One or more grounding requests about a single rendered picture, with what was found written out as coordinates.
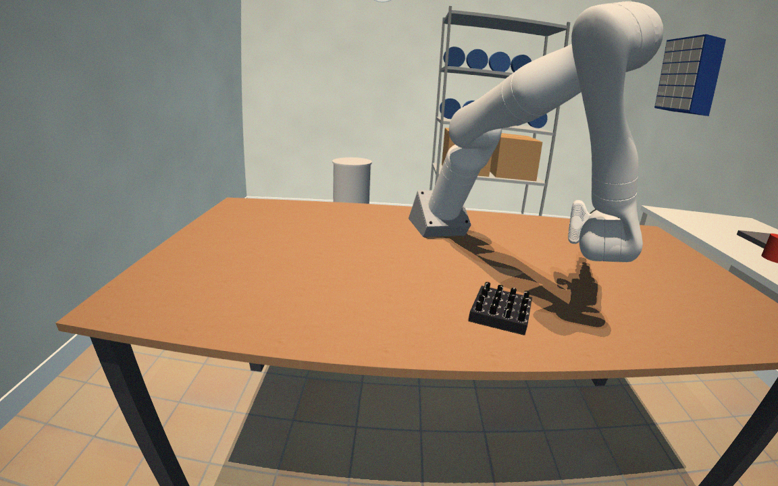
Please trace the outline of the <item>black knob box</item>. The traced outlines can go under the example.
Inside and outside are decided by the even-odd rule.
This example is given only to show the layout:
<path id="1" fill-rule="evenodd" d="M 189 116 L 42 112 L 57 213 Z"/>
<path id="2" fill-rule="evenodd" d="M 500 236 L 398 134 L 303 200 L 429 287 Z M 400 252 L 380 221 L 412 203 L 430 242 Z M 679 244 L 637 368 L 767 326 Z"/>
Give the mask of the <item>black knob box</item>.
<path id="1" fill-rule="evenodd" d="M 516 294 L 516 288 L 507 292 L 501 284 L 497 289 L 489 287 L 490 283 L 485 282 L 479 289 L 468 321 L 525 335 L 532 301 L 530 292 Z"/>

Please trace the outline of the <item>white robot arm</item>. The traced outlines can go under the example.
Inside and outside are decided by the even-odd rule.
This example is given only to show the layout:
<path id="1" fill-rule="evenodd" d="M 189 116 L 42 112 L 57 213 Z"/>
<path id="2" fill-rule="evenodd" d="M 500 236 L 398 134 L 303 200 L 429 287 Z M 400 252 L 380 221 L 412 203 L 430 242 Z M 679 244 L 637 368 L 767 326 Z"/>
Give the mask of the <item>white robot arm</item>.
<path id="1" fill-rule="evenodd" d="M 638 152 L 623 102 L 625 73 L 647 64 L 662 37 L 660 15 L 646 4 L 606 3 L 584 10 L 573 25 L 572 46 L 523 65 L 452 116 L 455 145 L 430 196 L 430 212 L 456 219 L 499 144 L 501 129 L 538 119 L 581 93 L 596 211 L 588 213 L 581 200 L 573 203 L 568 240 L 579 242 L 589 261 L 635 261 L 643 241 L 636 204 Z"/>

